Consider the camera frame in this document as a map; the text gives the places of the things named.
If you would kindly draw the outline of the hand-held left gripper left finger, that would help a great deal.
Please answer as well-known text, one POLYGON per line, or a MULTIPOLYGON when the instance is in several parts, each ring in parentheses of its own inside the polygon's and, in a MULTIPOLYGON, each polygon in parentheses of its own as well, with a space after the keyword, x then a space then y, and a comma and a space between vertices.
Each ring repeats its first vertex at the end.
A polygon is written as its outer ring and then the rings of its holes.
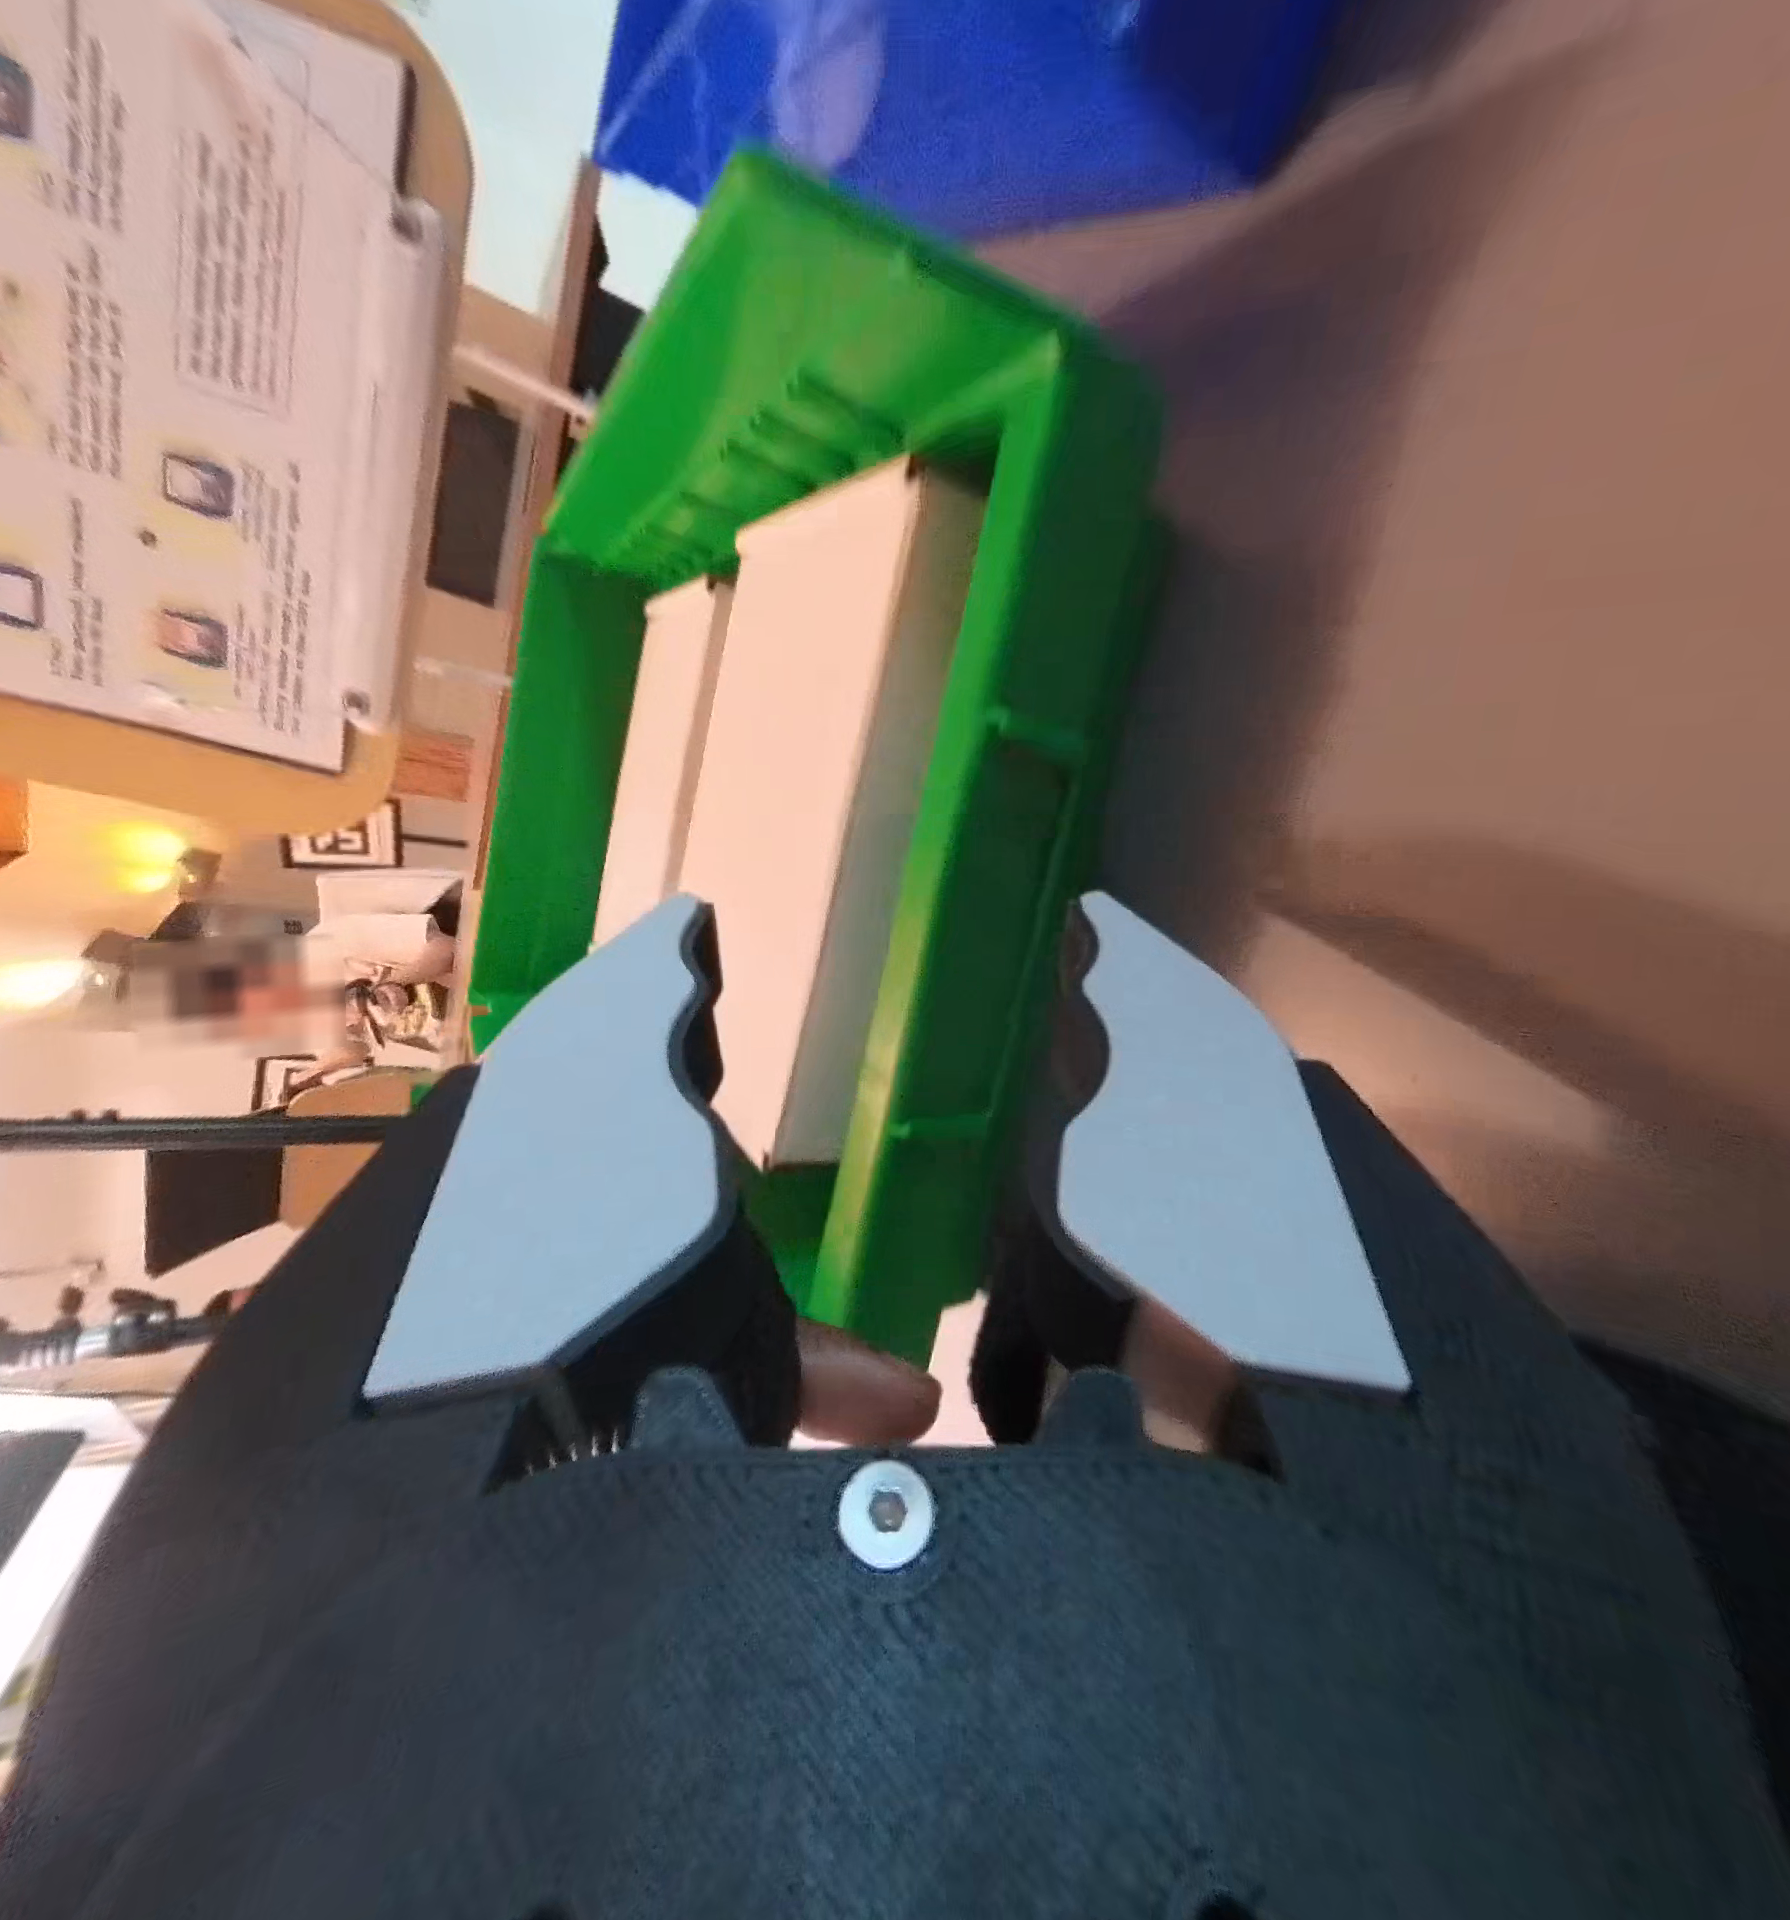
POLYGON ((715 996, 714 912, 674 895, 510 1020, 477 1068, 367 1404, 563 1371, 715 1246, 736 1191, 691 1064, 715 996))

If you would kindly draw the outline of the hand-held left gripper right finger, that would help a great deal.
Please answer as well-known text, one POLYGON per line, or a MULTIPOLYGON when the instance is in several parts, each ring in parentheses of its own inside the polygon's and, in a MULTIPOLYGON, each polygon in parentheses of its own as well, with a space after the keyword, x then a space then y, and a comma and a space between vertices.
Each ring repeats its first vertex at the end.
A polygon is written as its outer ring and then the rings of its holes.
POLYGON ((1243 1376, 1405 1400, 1412 1378, 1290 1045, 1110 893, 1063 934, 1028 1184, 1100 1292, 1243 1376))

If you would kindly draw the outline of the green plastic bin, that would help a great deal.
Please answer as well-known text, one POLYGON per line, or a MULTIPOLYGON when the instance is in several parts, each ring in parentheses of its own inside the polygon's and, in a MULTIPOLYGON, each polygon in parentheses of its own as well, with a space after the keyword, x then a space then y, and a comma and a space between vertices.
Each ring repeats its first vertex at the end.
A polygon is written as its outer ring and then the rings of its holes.
POLYGON ((473 962, 486 1047, 603 942, 650 603, 742 579, 742 536, 863 475, 975 483, 841 1139, 745 1148, 803 1307, 913 1362, 983 1286, 1060 927, 1094 883, 1162 570, 1159 451, 1159 395, 1094 328, 749 147, 534 547, 473 962))

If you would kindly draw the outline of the blue plastic bin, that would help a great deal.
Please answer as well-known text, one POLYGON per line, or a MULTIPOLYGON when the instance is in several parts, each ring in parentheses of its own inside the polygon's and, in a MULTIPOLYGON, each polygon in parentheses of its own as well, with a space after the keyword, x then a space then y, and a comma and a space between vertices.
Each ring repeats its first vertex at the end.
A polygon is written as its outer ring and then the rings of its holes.
POLYGON ((1288 152, 1336 2, 622 2, 595 156, 708 204, 761 147, 995 237, 1229 197, 1288 152))

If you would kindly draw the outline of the person's left hand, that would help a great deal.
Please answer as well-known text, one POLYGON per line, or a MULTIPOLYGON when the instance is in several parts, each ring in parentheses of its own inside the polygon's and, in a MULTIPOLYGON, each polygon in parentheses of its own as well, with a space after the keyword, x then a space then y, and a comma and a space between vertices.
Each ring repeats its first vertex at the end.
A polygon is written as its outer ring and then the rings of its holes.
POLYGON ((819 1446, 899 1450, 941 1411, 941 1385, 904 1358, 827 1324, 796 1324, 800 1392, 794 1436, 819 1446))

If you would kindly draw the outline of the fiducial marker tag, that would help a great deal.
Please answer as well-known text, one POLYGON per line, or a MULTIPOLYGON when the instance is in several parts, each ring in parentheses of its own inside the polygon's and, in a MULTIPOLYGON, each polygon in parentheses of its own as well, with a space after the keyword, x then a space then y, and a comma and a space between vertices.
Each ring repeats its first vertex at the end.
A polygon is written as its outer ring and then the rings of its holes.
POLYGON ((403 869, 403 805, 386 798, 361 822, 278 841, 281 865, 292 872, 380 872, 403 869))

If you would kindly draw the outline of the thin black pole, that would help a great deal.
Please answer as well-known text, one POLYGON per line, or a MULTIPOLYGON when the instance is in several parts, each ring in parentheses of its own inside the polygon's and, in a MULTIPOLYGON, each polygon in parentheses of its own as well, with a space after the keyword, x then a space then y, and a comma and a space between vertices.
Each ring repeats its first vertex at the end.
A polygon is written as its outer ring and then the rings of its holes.
POLYGON ((403 1114, 232 1118, 117 1118, 74 1114, 47 1120, 0 1118, 0 1156, 57 1154, 283 1154, 289 1148, 378 1147, 403 1114))

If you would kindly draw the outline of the black light stand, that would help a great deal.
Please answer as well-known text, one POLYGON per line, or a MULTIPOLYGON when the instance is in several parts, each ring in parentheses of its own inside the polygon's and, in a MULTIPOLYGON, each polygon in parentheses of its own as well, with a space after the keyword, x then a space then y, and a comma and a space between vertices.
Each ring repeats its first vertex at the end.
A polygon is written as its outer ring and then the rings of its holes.
POLYGON ((85 1293, 69 1287, 47 1327, 19 1327, 0 1317, 0 1380, 203 1350, 250 1297, 251 1289, 218 1292, 186 1313, 174 1297, 113 1289, 107 1313, 87 1322, 85 1293))

